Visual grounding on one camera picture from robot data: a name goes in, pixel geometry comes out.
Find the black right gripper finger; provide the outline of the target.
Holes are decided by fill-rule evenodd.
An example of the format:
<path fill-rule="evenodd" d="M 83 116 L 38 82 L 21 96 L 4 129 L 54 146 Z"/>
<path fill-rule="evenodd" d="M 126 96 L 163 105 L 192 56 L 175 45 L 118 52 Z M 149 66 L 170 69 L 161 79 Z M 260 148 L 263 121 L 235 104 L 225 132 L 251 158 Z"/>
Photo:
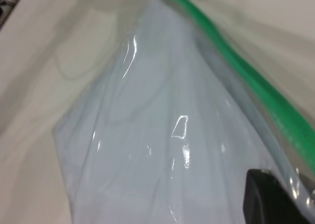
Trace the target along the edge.
<path fill-rule="evenodd" d="M 249 169 L 243 201 L 246 224 L 313 224 L 290 199 L 277 178 L 261 169 Z"/>

